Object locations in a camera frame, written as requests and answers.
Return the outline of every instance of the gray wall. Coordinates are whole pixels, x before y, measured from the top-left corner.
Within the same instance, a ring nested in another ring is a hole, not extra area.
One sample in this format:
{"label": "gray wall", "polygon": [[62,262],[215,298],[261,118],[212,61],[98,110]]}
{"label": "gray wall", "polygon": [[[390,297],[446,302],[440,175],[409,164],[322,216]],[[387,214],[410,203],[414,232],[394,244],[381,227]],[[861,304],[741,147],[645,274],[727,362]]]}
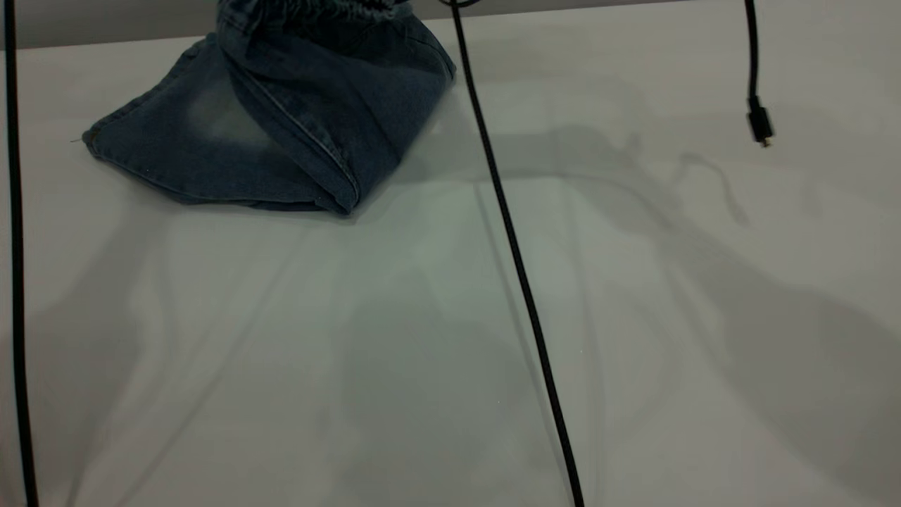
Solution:
{"label": "gray wall", "polygon": [[[647,0],[485,0],[466,15],[504,14]],[[412,0],[422,18],[446,17],[438,0]],[[19,0],[20,47],[63,46],[202,35],[213,29],[215,0]]]}

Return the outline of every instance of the black cable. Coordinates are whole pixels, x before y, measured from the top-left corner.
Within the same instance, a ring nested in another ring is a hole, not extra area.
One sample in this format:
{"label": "black cable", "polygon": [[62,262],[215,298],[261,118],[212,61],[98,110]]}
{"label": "black cable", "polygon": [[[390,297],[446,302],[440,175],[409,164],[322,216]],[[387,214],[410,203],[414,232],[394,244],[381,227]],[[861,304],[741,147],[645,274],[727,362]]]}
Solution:
{"label": "black cable", "polygon": [[[447,5],[448,7],[453,7],[453,3],[449,0],[438,0],[442,4]],[[481,2],[482,0],[464,0],[463,2],[457,2],[457,7],[460,9],[464,9],[469,7],[470,5],[475,5]]]}
{"label": "black cable", "polygon": [[767,108],[760,104],[760,97],[757,97],[760,42],[757,35],[757,10],[754,8],[754,0],[744,0],[744,12],[748,18],[748,46],[751,48],[751,71],[748,76],[748,123],[751,125],[754,140],[766,148],[770,144],[770,138],[776,133],[769,121]]}
{"label": "black cable", "polygon": [[4,39],[6,43],[6,143],[9,153],[9,208],[13,257],[13,375],[15,412],[19,425],[19,450],[25,502],[38,507],[38,479],[34,473],[32,417],[28,411],[28,382],[25,374],[25,254],[22,220],[22,169],[19,162],[19,100],[16,77],[15,2],[4,1]]}
{"label": "black cable", "polygon": [[548,398],[551,400],[551,412],[553,413],[554,424],[557,426],[557,435],[560,437],[560,447],[563,449],[563,459],[566,461],[566,470],[569,475],[569,488],[572,491],[572,500],[576,507],[584,507],[585,500],[582,497],[582,487],[578,480],[576,458],[573,456],[572,446],[569,444],[569,433],[566,430],[566,421],[563,419],[563,409],[560,408],[560,398],[557,396],[557,387],[554,383],[553,372],[551,371],[551,360],[548,358],[548,347],[544,343],[542,323],[538,319],[538,309],[535,308],[535,299],[532,296],[532,288],[529,285],[529,278],[525,274],[523,256],[519,250],[519,242],[516,240],[513,219],[510,217],[510,209],[507,207],[506,196],[504,195],[504,185],[501,183],[501,177],[497,172],[494,150],[492,150],[491,140],[488,138],[485,117],[482,115],[482,107],[478,103],[476,85],[473,82],[472,69],[469,65],[466,37],[463,35],[463,23],[460,20],[460,6],[472,5],[477,1],[478,0],[470,0],[465,4],[458,4],[456,0],[450,0],[448,5],[450,5],[450,8],[453,11],[453,22],[457,27],[457,39],[460,42],[460,57],[463,60],[466,85],[469,88],[469,98],[472,100],[472,109],[476,114],[478,132],[482,137],[482,146],[485,148],[488,170],[491,172],[491,182],[494,183],[497,204],[500,206],[501,216],[504,218],[504,229],[506,230],[507,240],[510,243],[510,251],[513,254],[514,264],[516,265],[516,276],[519,277],[519,286],[523,290],[525,306],[529,310],[529,320],[532,322],[532,332],[535,334],[535,346],[538,349],[538,357],[542,364],[544,386],[548,391]]}
{"label": "black cable", "polygon": [[760,43],[757,36],[757,11],[754,0],[744,0],[745,17],[748,18],[748,45],[751,48],[751,72],[748,76],[748,97],[757,96],[757,72],[760,65]]}

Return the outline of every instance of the jeans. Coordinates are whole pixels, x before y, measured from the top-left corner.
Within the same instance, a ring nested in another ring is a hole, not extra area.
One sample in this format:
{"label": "jeans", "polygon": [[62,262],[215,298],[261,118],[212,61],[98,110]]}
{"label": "jeans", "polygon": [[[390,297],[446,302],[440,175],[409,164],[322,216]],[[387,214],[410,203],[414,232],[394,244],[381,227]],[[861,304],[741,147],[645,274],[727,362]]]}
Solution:
{"label": "jeans", "polygon": [[94,124],[98,159],[188,203],[349,214],[456,68],[396,0],[220,0],[216,33]]}

